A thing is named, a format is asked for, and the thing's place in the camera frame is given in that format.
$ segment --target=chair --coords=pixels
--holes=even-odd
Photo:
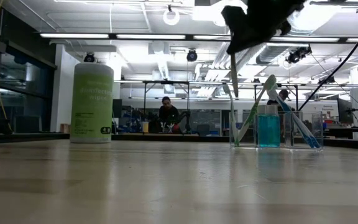
[[[197,125],[197,129],[196,129],[198,135],[200,136],[209,135],[209,130],[210,130],[209,124],[199,124]]]
[[[15,133],[39,133],[42,130],[39,116],[16,116],[14,119]]]

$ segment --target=blue liquid bottle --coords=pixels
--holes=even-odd
[[[280,147],[280,117],[277,105],[258,107],[258,146]]]

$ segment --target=black cable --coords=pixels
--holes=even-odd
[[[312,54],[311,56],[316,60],[316,62],[318,63],[318,65],[320,65],[320,67],[324,70],[324,72],[325,72],[326,74],[328,74],[327,70],[320,64],[320,62],[314,57],[314,55]],[[350,95],[350,93],[349,93],[347,90],[345,90],[337,81],[335,81],[335,83],[336,83],[339,87],[341,87],[341,89],[342,89],[343,91],[345,91],[345,93],[348,94],[356,103],[358,103],[358,101],[357,101],[352,95]]]
[[[313,54],[312,54],[311,56],[316,60],[316,62],[320,65],[320,67],[324,70],[324,72],[325,72],[325,73],[328,73],[327,70],[326,70],[326,69],[320,64],[320,62],[316,59],[316,57],[314,57]],[[343,91],[345,91],[345,93],[348,94],[356,103],[358,103],[358,101],[349,93],[349,91],[345,90],[338,82],[336,82],[336,84],[337,84],[339,87],[341,87],[341,89],[342,89]],[[353,114],[353,116],[354,116],[354,118],[356,119],[357,124],[358,124],[358,118],[357,118],[357,116],[356,116],[353,112],[352,112],[352,114]]]
[[[314,92],[309,96],[309,98],[302,104],[302,106],[299,108],[299,110],[302,110],[302,108],[310,101],[310,99],[314,96],[314,94],[316,94],[316,92],[324,85],[324,83],[326,83],[326,81],[331,78],[333,75],[335,75],[335,73],[349,60],[349,58],[352,56],[352,54],[356,51],[356,49],[358,48],[358,41],[355,44],[355,46],[353,47],[353,49],[350,51],[349,55],[346,56],[346,58],[342,61],[342,63],[335,68],[335,70],[329,75],[327,76],[327,78],[314,90]]]

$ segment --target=white cylindrical container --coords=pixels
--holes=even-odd
[[[75,66],[70,141],[111,142],[113,70],[107,65]]]

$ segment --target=table surface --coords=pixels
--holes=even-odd
[[[0,144],[0,223],[358,223],[358,150]]]

